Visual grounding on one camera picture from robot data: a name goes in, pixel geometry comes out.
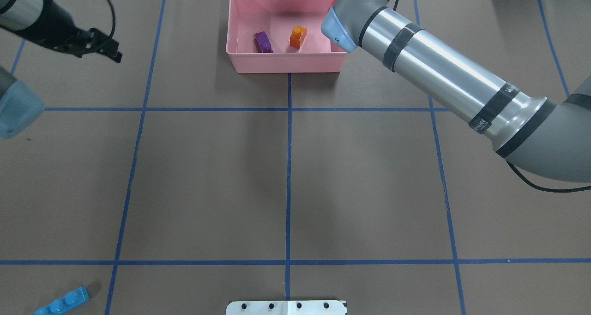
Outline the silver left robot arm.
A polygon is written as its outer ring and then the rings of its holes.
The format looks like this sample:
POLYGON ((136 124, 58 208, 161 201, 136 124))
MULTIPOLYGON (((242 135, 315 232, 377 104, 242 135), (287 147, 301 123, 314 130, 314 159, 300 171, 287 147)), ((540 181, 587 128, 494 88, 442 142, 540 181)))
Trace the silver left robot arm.
MULTIPOLYGON (((122 60, 120 44, 113 38, 116 14, 111 14, 108 34, 93 27, 77 27, 69 12, 54 0, 1 0, 1 28, 43 48, 82 58, 88 54, 106 56, 116 63, 122 60)), ((23 81, 2 68, 0 72, 0 134, 10 139, 36 121, 45 109, 41 98, 23 81)))

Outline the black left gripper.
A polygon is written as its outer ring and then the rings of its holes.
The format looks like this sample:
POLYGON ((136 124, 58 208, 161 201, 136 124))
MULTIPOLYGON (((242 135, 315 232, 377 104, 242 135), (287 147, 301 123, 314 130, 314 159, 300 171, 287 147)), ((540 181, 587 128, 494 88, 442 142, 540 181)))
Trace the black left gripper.
POLYGON ((99 54, 119 64, 122 60, 119 46, 120 44, 111 36, 93 27, 88 31, 78 30, 60 45, 60 52, 78 58, 88 54, 99 54))

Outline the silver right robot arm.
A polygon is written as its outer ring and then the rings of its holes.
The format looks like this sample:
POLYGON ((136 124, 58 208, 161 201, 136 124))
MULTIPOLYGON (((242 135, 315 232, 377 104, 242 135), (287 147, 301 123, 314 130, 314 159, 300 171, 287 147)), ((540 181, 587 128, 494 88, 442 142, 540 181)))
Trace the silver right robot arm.
POLYGON ((530 97, 387 4, 337 0, 321 32, 346 52, 360 47, 486 136, 497 155, 538 176, 589 182, 590 80, 557 104, 530 97))

